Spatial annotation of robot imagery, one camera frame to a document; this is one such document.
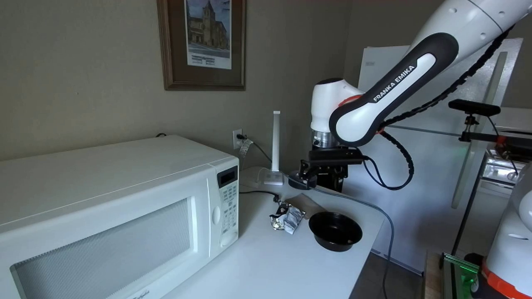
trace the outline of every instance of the floor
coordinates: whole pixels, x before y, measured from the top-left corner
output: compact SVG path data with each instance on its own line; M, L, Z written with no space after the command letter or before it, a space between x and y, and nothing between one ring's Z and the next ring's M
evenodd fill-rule
M382 274L385 261L370 254L349 299L385 299ZM422 278L395 264L389 264L385 279L387 299L422 299Z

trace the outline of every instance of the microwave control panel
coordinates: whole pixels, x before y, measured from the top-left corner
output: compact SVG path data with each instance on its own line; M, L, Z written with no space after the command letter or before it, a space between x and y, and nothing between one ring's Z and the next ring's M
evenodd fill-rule
M218 173L221 246L237 238L237 166Z

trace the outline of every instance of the white countertop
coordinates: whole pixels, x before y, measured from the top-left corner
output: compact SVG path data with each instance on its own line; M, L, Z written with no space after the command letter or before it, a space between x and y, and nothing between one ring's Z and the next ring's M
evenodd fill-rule
M261 186L256 171L241 175L241 191L267 189L282 194L282 199L301 194L301 189L284 186ZM291 236L274 231L269 214L277 204L271 194L241 194L239 239L219 258L203 268L166 297L179 299L347 299L384 216L356 201L304 191L319 206L342 213L362 228L362 239L349 251L334 253L321 248L302 219Z

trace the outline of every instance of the white microwave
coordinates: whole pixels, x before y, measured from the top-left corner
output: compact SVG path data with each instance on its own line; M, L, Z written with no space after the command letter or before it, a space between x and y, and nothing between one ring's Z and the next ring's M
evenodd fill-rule
M0 297L163 297L237 239L237 183L179 136L1 161Z

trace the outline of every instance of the wire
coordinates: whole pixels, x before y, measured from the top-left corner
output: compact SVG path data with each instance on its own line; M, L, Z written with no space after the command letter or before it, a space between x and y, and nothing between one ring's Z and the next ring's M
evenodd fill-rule
M404 160L405 160L405 163L407 163L409 176L405 178L405 181L404 181L402 185L389 186L389 185L384 183L384 180L382 180L382 176L380 176L380 171L379 171L379 166L377 166L377 163L375 163L372 158L364 156L362 166L364 166L364 170L367 171L369 178L370 178L374 183L377 183L379 186L382 186L382 188L385 188L385 189L390 189L390 191L402 189L402 188L407 186L407 185L412 181L412 178L414 178L414 161L412 161L412 156L410 156L409 151L407 151L395 138L392 138L389 133L380 131L380 135L382 135L387 141L390 141L394 146L399 148L399 151L402 153L402 156L404 156ZM375 175L372 175L372 173L369 171L367 161L372 165Z
M247 138L246 135L236 135L236 138L252 141L251 145L254 145L264 155L264 158L271 163L271 158L267 156L267 153L254 140Z
M264 158L271 163L271 158L267 156L267 153L257 145L257 143L252 143L262 155Z
M352 196L347 196L344 193L334 193L334 191L321 188L321 186L316 186L316 191L319 191L322 194L331 194L331 196L344 198L344 199L349 199L349 201L356 201L356 203L364 204L364 206L367 206L370 209L375 209L377 213L380 213L387 219L390 233L389 233L389 243L387 243L384 274L382 274L382 281L380 281L382 296L384 296L384 299L387 299L385 281L387 281L387 271L389 271L389 263L390 263L389 259L392 256L392 248L394 248L394 239L395 239L395 226L394 226L392 218L384 209L380 209L379 206L366 203L366 201L361 201L361 199L352 198Z
M271 194L274 203L281 203L281 194L266 191L266 189L252 189L252 191L239 191L239 194Z
M499 130L497 130L497 126L495 126L494 120L492 120L490 116L485 116L485 118L489 120L489 123L492 125L492 128L494 128L495 135L499 136Z

